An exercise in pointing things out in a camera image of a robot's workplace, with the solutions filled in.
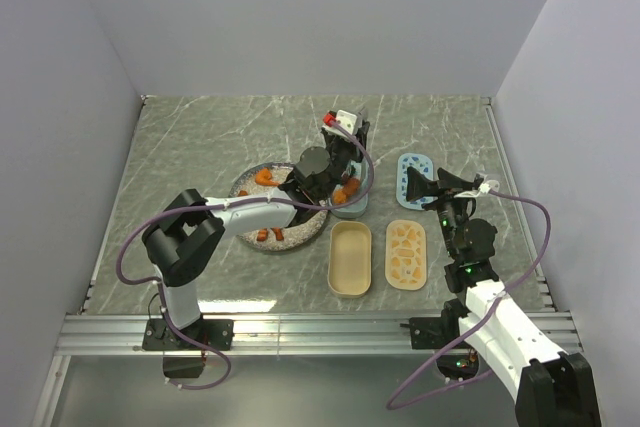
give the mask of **blue tray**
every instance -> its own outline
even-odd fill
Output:
[[[411,210],[422,210],[422,204],[433,202],[433,197],[422,197],[413,202],[406,201],[407,195],[407,168],[414,167],[427,179],[433,180],[433,162],[426,155],[422,154],[402,154],[398,158],[398,177],[396,181],[396,199],[398,203]]]

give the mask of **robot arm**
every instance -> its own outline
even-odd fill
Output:
[[[430,181],[409,168],[407,200],[435,197],[422,207],[437,212],[453,259],[445,266],[445,278],[457,299],[445,304],[441,317],[445,343],[476,329],[465,341],[511,394],[521,427],[601,425],[587,360],[549,340],[513,301],[509,287],[491,267],[497,230],[483,219],[471,219],[475,199],[467,194],[481,189],[485,179],[476,176],[468,182],[444,169],[438,169],[438,177]],[[489,320],[478,329],[487,315]]]
[[[256,201],[265,199],[265,194],[217,199],[204,198],[195,189],[185,190],[165,211],[198,205],[220,208],[215,212],[212,209],[171,216],[143,233],[149,259],[164,284],[166,308],[179,330],[201,318],[196,280],[221,240],[253,230],[307,222],[318,212],[312,207],[327,199],[338,184],[350,177],[351,162],[363,160],[362,152],[332,124],[340,124],[364,147],[369,129],[366,112],[329,112],[324,120],[322,134],[326,146],[306,149],[287,179],[266,195],[267,200]],[[186,227],[193,230],[187,233]]]

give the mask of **red object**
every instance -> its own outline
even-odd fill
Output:
[[[329,127],[331,127],[331,125],[336,121],[336,116],[329,112],[324,116],[324,119],[322,119],[322,121]]]

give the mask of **white arm segment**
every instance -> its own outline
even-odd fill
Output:
[[[503,290],[504,284],[493,280],[478,282],[467,289],[465,305],[470,313],[458,321],[460,334],[480,322]],[[529,365],[530,359],[547,362],[558,359],[558,352],[564,352],[529,320],[510,295],[504,296],[491,319],[466,342],[489,364],[514,401],[522,369]]]
[[[290,200],[290,197],[285,192],[274,188],[267,194],[247,195],[228,199],[207,197],[207,205],[222,205],[236,200],[267,196],[270,196],[272,199],[281,198]],[[225,230],[220,239],[224,240],[253,230],[287,227],[295,217],[296,210],[291,205],[276,202],[256,202],[239,207],[229,207],[226,210],[216,210],[214,211],[214,215],[224,223]],[[162,277],[162,273],[157,267],[156,273]],[[167,287],[165,285],[164,292],[167,300],[167,310],[169,311],[171,320],[178,329],[184,329],[200,318],[200,307],[198,306],[198,293],[195,280],[180,287]]]

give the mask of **plate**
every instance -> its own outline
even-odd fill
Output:
[[[267,193],[269,190],[273,189],[273,187],[256,184],[254,180],[256,174],[262,169],[267,168],[273,174],[273,180],[276,182],[284,182],[287,175],[289,175],[289,172],[293,170],[293,165],[294,164],[289,162],[267,162],[256,165],[236,179],[231,187],[229,196],[237,197],[241,190],[245,190],[248,194]],[[282,252],[299,247],[315,237],[322,230],[327,217],[327,211],[318,212],[308,222],[305,222],[302,225],[282,229],[284,240],[280,241],[276,240],[276,236],[271,229],[269,229],[269,235],[267,240],[264,242],[258,242],[256,240],[258,237],[258,230],[238,235],[238,238],[258,250],[266,252]]]

